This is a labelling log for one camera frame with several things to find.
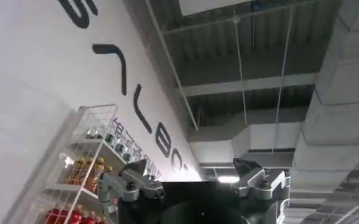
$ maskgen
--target robotic arm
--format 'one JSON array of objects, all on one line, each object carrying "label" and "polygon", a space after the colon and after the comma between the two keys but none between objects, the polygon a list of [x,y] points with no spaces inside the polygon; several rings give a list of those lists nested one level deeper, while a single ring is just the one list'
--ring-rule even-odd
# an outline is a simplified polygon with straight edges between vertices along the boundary
[{"label": "robotic arm", "polygon": [[142,175],[145,160],[128,164],[118,176],[101,175],[101,209],[109,224],[281,224],[290,177],[281,170],[266,174],[255,162],[233,163],[240,176],[236,184],[161,183]]}]

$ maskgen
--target white wire rack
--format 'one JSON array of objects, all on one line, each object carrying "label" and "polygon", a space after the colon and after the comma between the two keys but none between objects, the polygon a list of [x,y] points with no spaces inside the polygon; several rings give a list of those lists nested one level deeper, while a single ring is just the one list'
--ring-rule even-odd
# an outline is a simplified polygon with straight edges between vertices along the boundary
[{"label": "white wire rack", "polygon": [[22,223],[70,223],[72,211],[94,213],[91,218],[103,217],[96,195],[98,176],[102,172],[117,174],[128,162],[146,158],[146,174],[159,176],[154,163],[124,131],[116,117],[117,110],[116,105],[80,107],[79,121],[64,136],[67,143]]}]

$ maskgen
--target white wall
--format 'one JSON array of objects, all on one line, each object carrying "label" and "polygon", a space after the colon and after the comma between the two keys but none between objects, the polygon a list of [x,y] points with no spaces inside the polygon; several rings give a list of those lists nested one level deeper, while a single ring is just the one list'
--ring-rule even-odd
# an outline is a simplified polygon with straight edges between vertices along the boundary
[{"label": "white wall", "polygon": [[[146,51],[122,1],[95,1],[87,29],[76,27],[58,1],[0,1],[0,222],[47,151],[65,118],[80,105],[117,103],[121,122],[167,179],[181,179],[133,110],[139,106],[155,130],[162,121],[184,162],[197,162],[180,131]],[[92,43],[116,44],[128,69],[128,95],[120,92],[120,62],[95,55]]]}]

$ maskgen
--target gray concrete ceiling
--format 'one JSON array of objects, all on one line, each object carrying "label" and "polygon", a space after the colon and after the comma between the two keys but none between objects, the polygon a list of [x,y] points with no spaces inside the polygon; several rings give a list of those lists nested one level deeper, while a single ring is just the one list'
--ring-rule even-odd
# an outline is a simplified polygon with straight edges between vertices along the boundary
[{"label": "gray concrete ceiling", "polygon": [[[230,118],[246,110],[277,107],[280,83],[262,85],[244,92],[221,87],[227,82],[240,82],[238,47],[243,80],[280,77],[289,27],[290,8],[294,8],[290,44],[284,75],[318,72],[327,42],[332,33],[339,0],[328,1],[258,1],[182,16],[178,0],[152,0],[159,26],[168,45],[179,79],[184,88],[204,88],[204,93],[188,96],[199,125],[220,124],[221,117]],[[232,18],[242,16],[237,24]],[[283,88],[281,107],[307,107],[313,82],[293,82]],[[218,89],[225,88],[223,93]]]}]

